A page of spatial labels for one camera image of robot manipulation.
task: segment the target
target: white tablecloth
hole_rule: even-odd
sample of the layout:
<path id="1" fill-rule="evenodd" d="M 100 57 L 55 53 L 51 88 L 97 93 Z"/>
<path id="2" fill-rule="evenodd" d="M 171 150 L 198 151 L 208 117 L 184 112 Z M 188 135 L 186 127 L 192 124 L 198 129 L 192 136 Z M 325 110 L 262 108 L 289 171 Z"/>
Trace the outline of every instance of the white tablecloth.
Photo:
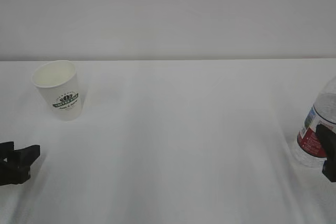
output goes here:
<path id="1" fill-rule="evenodd" d="M 41 145 L 0 223 L 336 223 L 336 185 L 290 154 L 334 59 L 76 62 L 82 115 L 53 117 L 0 62 L 0 142 Z"/>

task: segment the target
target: cup logo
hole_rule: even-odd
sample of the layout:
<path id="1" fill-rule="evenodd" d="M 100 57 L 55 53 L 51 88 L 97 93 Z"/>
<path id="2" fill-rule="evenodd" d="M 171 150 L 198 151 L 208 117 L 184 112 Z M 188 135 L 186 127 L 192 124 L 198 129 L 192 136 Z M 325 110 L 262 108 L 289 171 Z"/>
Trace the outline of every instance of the cup logo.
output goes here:
<path id="1" fill-rule="evenodd" d="M 70 110 L 75 103 L 78 101 L 78 93 L 75 92 L 67 92 L 65 94 L 60 95 L 53 106 L 60 110 Z"/>

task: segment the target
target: red label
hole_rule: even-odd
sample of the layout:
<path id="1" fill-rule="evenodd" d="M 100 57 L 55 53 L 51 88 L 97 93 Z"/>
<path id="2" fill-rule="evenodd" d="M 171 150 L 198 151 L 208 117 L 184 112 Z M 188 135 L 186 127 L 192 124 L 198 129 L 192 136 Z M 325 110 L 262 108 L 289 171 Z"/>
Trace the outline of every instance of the red label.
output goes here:
<path id="1" fill-rule="evenodd" d="M 311 128 L 308 128 L 303 138 L 301 137 L 300 133 L 298 134 L 298 144 L 305 152 L 312 156 L 326 157 L 326 153 L 324 152 L 320 141 Z"/>
<path id="2" fill-rule="evenodd" d="M 326 153 L 315 135 L 316 126 L 318 124 L 323 124 L 332 131 L 335 131 L 335 124 L 321 117 L 314 107 L 311 108 L 304 122 L 305 123 L 297 138 L 299 146 L 312 156 L 326 157 Z"/>

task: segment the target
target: white paper cup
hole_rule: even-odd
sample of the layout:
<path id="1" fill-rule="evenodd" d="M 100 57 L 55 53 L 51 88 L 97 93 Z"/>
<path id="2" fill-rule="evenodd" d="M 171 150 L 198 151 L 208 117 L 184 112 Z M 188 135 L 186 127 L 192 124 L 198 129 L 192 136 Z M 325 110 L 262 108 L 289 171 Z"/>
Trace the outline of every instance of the white paper cup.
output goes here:
<path id="1" fill-rule="evenodd" d="M 80 115 L 77 71 L 71 61 L 57 60 L 39 67 L 32 82 L 59 119 L 70 121 Z"/>

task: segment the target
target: plastic water bottle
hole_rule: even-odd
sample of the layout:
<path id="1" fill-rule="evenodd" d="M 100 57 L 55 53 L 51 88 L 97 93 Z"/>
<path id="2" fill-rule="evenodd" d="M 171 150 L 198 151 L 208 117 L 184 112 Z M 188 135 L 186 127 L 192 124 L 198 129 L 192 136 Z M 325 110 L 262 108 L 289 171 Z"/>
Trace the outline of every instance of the plastic water bottle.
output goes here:
<path id="1" fill-rule="evenodd" d="M 315 135 L 318 124 L 323 124 L 336 132 L 336 77 L 331 79 L 319 93 L 293 143 L 294 157 L 309 167 L 322 167 L 326 160 L 325 152 Z"/>

